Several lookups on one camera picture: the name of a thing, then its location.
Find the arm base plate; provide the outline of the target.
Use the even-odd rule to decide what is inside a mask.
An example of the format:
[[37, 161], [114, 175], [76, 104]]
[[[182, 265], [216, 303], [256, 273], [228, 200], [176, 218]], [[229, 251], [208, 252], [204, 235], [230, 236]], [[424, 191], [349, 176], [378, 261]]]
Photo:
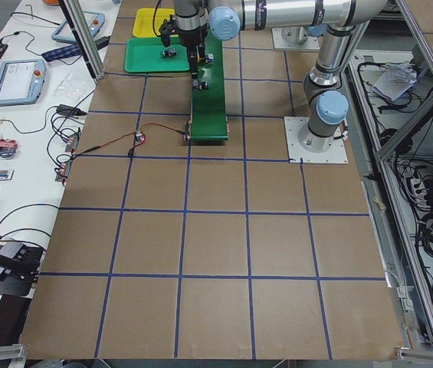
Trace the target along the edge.
[[290, 163], [347, 164], [343, 132], [337, 126], [327, 138], [314, 136], [308, 130], [308, 117], [285, 117], [288, 160]]
[[273, 28], [274, 49], [279, 51], [318, 52], [317, 37], [311, 36], [305, 27]]

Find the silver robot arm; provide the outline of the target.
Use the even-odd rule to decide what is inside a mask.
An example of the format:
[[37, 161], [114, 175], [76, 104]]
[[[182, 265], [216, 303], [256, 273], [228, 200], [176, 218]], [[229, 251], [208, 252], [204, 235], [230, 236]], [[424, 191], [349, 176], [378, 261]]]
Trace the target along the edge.
[[346, 118], [349, 102], [338, 84], [352, 33], [351, 27], [327, 25], [316, 63], [305, 77], [303, 88], [311, 111], [308, 130], [313, 136], [331, 137]]
[[175, 31], [190, 50], [202, 43], [202, 29], [209, 27], [220, 41], [240, 31], [266, 28], [325, 25], [326, 31], [309, 80], [320, 87], [335, 85], [339, 73], [355, 49], [356, 27], [374, 18], [385, 1], [174, 1]]

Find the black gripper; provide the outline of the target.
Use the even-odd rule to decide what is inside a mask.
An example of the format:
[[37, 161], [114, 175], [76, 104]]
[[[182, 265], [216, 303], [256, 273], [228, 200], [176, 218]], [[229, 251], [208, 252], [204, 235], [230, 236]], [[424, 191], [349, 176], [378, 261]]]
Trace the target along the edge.
[[186, 48], [191, 77], [197, 79], [198, 63], [206, 63], [205, 38], [207, 29], [196, 28], [191, 31], [178, 29], [177, 32], [180, 43]]

